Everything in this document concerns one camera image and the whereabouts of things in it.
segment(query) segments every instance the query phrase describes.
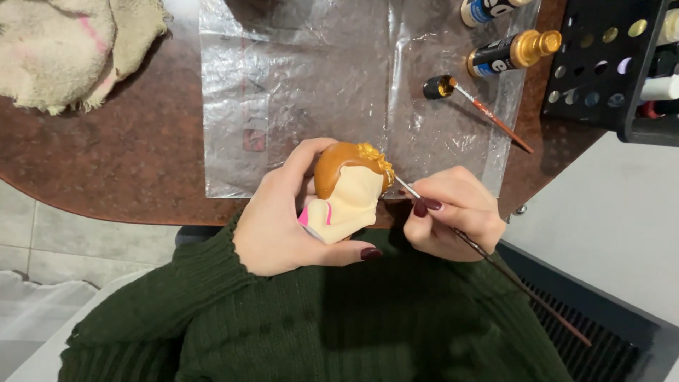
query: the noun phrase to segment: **figurine head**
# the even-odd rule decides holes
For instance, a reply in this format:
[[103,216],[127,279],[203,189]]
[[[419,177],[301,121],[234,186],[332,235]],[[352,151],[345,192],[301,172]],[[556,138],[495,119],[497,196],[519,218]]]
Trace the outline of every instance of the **figurine head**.
[[364,205],[393,183],[391,164],[370,143],[335,143],[320,155],[314,170],[316,195],[324,200],[335,195]]

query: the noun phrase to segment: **paint bottle label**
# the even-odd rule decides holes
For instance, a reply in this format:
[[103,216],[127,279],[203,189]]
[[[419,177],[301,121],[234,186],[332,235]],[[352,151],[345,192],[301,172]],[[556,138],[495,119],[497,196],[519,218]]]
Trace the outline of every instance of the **paint bottle label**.
[[465,0],[466,7],[462,11],[466,13],[473,22],[483,24],[495,17],[513,11],[514,6],[509,0]]
[[511,43],[516,36],[492,42],[476,49],[472,58],[472,69],[479,77],[500,74],[516,69],[511,61]]

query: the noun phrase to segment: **brown table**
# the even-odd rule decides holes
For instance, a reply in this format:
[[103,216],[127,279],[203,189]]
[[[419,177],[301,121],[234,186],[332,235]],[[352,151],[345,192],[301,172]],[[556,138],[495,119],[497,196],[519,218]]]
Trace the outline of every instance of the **brown table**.
[[[172,38],[157,40],[145,64],[88,114],[50,117],[0,99],[0,178],[51,206],[117,222],[224,222],[246,200],[205,198],[198,4],[166,1]],[[559,29],[566,0],[543,1],[540,31]],[[539,119],[551,61],[528,70],[516,131],[535,149],[513,146],[500,214],[535,195],[604,131]],[[381,204],[378,226],[409,204]]]

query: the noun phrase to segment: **black organizer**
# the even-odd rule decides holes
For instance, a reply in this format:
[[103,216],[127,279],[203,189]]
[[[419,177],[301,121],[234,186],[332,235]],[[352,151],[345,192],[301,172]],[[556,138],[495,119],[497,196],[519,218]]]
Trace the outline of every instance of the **black organizer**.
[[[623,142],[679,147],[679,118],[635,118],[671,0],[569,0],[543,116],[616,131]],[[637,37],[635,23],[646,21]]]

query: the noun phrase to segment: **painted figurine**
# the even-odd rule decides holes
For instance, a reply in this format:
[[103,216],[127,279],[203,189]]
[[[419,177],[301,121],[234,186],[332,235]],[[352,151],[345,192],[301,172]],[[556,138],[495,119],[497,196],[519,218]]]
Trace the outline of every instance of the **painted figurine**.
[[299,223],[325,243],[337,243],[375,224],[378,198],[393,183],[391,164],[370,143],[335,143],[318,159],[318,199],[304,208]]

